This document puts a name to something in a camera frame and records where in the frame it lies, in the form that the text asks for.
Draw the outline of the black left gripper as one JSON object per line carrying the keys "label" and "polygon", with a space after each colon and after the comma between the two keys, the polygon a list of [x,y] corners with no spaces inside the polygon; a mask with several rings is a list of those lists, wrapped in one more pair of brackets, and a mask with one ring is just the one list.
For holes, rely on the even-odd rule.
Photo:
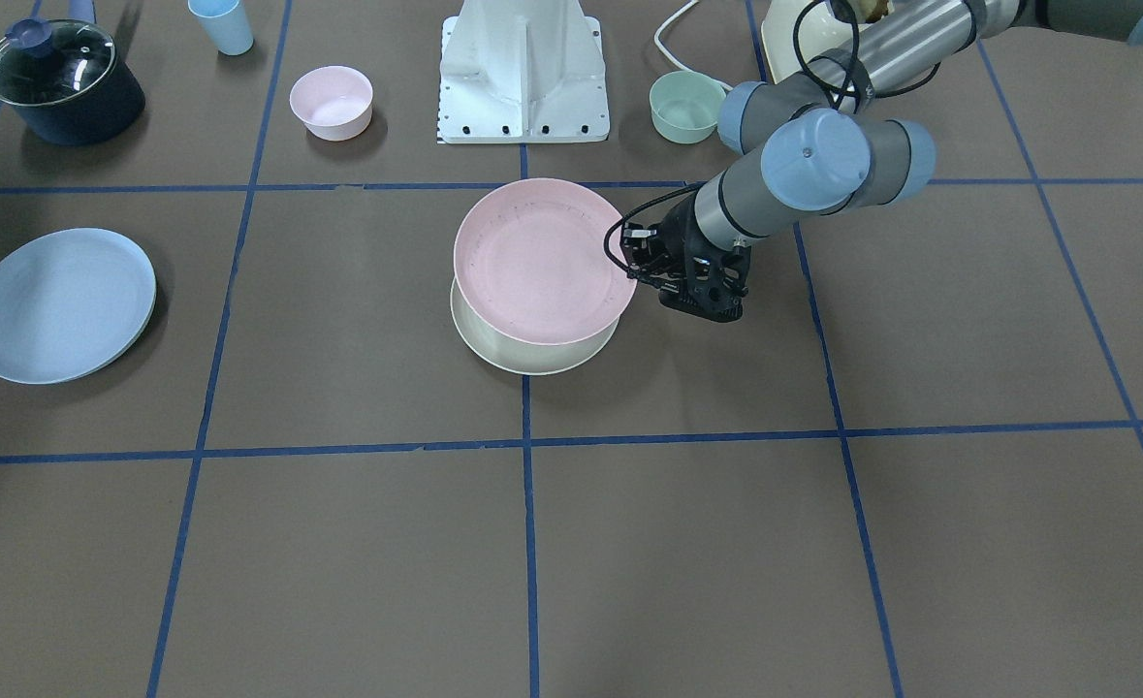
{"label": "black left gripper", "polygon": [[661,305],[716,323],[744,315],[751,250],[721,250],[701,233],[694,199],[684,199],[656,224],[634,217],[663,203],[654,199],[621,217],[621,268],[633,281],[658,291]]}

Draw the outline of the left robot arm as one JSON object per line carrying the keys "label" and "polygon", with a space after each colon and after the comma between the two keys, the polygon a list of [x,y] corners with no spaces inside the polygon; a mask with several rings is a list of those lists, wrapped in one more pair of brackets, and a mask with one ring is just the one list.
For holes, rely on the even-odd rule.
{"label": "left robot arm", "polygon": [[660,303],[738,321],[753,244],[797,222],[916,195],[937,149],[921,125],[868,119],[873,101],[933,74],[984,37],[1039,27],[1143,46],[1143,1],[911,1],[849,40],[800,62],[780,82],[732,88],[717,133],[738,159],[669,195],[648,226],[624,215],[605,255]]}

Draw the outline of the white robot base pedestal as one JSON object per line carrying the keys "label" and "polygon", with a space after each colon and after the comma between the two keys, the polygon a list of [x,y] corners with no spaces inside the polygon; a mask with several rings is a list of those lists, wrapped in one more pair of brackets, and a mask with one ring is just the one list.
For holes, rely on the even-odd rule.
{"label": "white robot base pedestal", "polygon": [[464,1],[443,18],[442,144],[580,144],[612,133],[601,23],[580,1]]}

